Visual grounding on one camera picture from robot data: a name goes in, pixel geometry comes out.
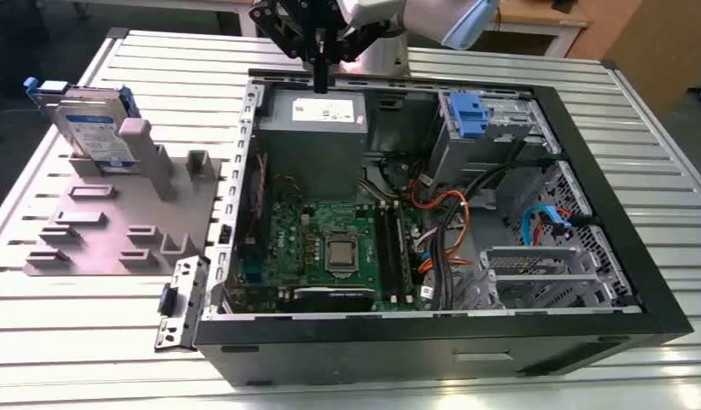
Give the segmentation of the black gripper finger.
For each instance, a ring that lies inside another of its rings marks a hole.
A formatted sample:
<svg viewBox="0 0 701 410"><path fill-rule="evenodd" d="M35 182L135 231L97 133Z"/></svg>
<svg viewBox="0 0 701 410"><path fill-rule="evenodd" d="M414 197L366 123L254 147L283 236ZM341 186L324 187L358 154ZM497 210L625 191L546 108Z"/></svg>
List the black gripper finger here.
<svg viewBox="0 0 701 410"><path fill-rule="evenodd" d="M324 65L317 61L317 47L302 25L300 1L253 1L249 17L263 34L292 59L301 59L306 70L313 74L314 93L324 92Z"/></svg>
<svg viewBox="0 0 701 410"><path fill-rule="evenodd" d="M338 28L322 30L322 93L332 85L332 66L353 62L385 33L385 24L369 24L348 35Z"/></svg>

